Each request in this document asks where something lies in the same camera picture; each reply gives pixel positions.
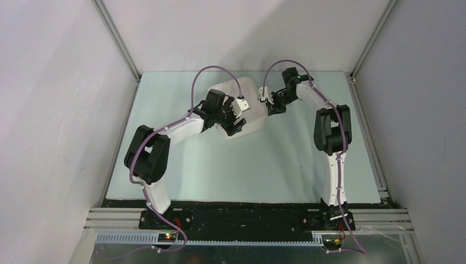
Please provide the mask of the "white medicine kit case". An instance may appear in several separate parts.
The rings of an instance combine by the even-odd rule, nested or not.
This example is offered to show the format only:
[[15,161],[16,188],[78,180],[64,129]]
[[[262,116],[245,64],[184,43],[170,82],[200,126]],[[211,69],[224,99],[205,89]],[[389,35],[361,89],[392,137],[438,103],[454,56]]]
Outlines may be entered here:
[[241,112],[240,115],[236,112],[234,113],[236,117],[234,123],[237,124],[242,119],[246,121],[242,130],[232,136],[228,136],[220,125],[216,125],[215,128],[225,139],[239,138],[240,136],[259,131],[265,127],[268,111],[265,104],[259,101],[259,89],[251,78],[246,76],[240,77],[237,80],[230,80],[213,85],[209,89],[218,90],[228,96],[232,96],[234,100],[237,101],[237,103],[234,104],[233,110],[239,110]]

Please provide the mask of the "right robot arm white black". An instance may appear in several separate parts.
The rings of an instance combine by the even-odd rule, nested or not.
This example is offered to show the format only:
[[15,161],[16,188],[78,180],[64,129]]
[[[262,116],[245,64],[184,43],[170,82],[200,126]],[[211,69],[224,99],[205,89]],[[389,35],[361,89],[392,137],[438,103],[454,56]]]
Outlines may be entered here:
[[341,215],[347,213],[347,200],[344,189],[344,162],[346,152],[352,142],[351,110],[346,104],[337,104],[314,83],[306,74],[301,75],[295,67],[282,72],[284,88],[271,92],[266,85],[259,88],[258,99],[264,103],[268,115],[286,112],[287,105],[301,100],[315,110],[313,129],[314,145],[325,158],[324,176],[326,187],[321,204],[326,211],[320,214],[320,224],[333,230],[342,222]]

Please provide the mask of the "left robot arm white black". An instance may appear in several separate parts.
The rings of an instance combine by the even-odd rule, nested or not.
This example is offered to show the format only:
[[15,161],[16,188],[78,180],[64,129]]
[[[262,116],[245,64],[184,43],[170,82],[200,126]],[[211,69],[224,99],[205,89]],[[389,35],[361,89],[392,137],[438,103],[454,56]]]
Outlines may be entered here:
[[141,186],[147,206],[155,212],[152,221],[160,229],[171,227],[174,221],[173,213],[167,210],[171,201],[162,181],[170,147],[214,125],[219,125],[227,136],[233,136],[247,123],[241,115],[250,107],[243,96],[235,98],[219,90],[210,90],[205,100],[179,120],[159,129],[146,125],[136,129],[124,165],[130,170],[130,181]]

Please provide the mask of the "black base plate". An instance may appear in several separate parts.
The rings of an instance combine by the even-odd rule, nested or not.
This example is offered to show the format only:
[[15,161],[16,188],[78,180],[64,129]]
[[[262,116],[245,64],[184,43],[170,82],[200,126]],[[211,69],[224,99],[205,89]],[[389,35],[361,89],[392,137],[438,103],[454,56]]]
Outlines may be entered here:
[[173,201],[160,219],[146,207],[142,230],[180,228],[189,241],[313,242],[315,231],[354,231],[352,212],[343,204]]

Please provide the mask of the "aluminium frame rail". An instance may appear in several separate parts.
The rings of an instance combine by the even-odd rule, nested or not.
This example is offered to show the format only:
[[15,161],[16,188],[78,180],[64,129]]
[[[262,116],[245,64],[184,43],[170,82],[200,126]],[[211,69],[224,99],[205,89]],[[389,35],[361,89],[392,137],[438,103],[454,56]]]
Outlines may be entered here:
[[369,127],[368,117],[363,107],[355,78],[349,72],[345,73],[345,77],[380,200],[379,203],[360,203],[350,207],[356,220],[356,227],[360,232],[368,234],[413,234],[414,227],[408,210],[401,208],[392,199],[392,194],[386,180],[386,173],[382,167],[380,155],[376,148],[373,133]]

